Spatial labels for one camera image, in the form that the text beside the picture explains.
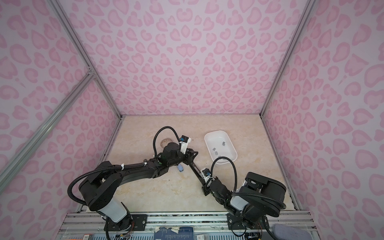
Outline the blue staple box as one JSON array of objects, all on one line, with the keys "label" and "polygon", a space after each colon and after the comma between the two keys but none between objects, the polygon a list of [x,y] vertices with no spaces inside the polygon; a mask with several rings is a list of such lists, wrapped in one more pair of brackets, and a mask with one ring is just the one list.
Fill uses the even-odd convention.
[{"label": "blue staple box", "polygon": [[183,172],[184,171],[184,168],[183,168],[183,166],[181,164],[178,164],[177,168],[178,168],[179,172]]}]

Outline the black stapler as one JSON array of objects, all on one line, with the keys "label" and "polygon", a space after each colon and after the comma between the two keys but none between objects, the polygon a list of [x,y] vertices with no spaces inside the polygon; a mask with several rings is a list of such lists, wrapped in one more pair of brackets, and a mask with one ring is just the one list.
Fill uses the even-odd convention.
[{"label": "black stapler", "polygon": [[196,177],[198,178],[198,180],[200,181],[200,183],[202,184],[202,186],[204,186],[206,184],[206,181],[204,179],[204,175],[202,174],[202,172],[198,169],[198,167],[194,162],[190,163],[189,166],[194,172],[194,174],[196,175]]}]

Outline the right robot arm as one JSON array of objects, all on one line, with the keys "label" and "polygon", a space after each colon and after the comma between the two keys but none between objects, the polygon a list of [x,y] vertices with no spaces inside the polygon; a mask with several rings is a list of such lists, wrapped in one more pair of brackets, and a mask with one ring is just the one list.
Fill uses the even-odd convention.
[{"label": "right robot arm", "polygon": [[284,203],[287,188],[279,181],[249,172],[243,185],[230,191],[210,170],[202,173],[204,195],[212,195],[230,215],[240,223],[252,228],[264,216],[277,218],[286,208]]}]

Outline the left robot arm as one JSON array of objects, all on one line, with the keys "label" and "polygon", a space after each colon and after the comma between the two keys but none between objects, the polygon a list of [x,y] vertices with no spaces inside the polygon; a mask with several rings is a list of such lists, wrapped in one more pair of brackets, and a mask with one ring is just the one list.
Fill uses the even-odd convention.
[{"label": "left robot arm", "polygon": [[132,217],[127,207],[114,198],[117,189],[130,182],[159,178],[170,167],[180,163],[191,165],[198,154],[193,149],[182,150],[180,144],[170,143],[161,153],[139,164],[113,165],[106,161],[73,180],[68,187],[68,195],[89,210],[104,216],[107,221],[124,225],[126,229]]}]

